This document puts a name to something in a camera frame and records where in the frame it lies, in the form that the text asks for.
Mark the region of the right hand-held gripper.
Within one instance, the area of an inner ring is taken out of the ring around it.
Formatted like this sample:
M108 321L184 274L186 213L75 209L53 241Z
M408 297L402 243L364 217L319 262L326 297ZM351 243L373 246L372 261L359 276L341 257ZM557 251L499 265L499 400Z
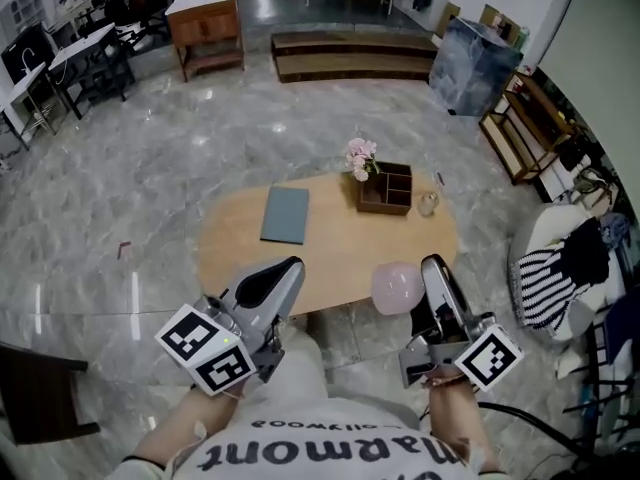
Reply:
M504 380L524 352L492 312L475 314L444 259L421 262L425 294L410 311L411 340L399 352L403 386L440 376L468 378L487 392Z

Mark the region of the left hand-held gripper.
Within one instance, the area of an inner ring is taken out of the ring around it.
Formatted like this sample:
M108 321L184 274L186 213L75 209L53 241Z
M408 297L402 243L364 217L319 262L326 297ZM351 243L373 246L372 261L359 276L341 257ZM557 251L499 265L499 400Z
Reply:
M210 396L254 374L266 383L284 357L277 326L289 317L304 279L297 256L251 265L220 295L183 305L155 340Z

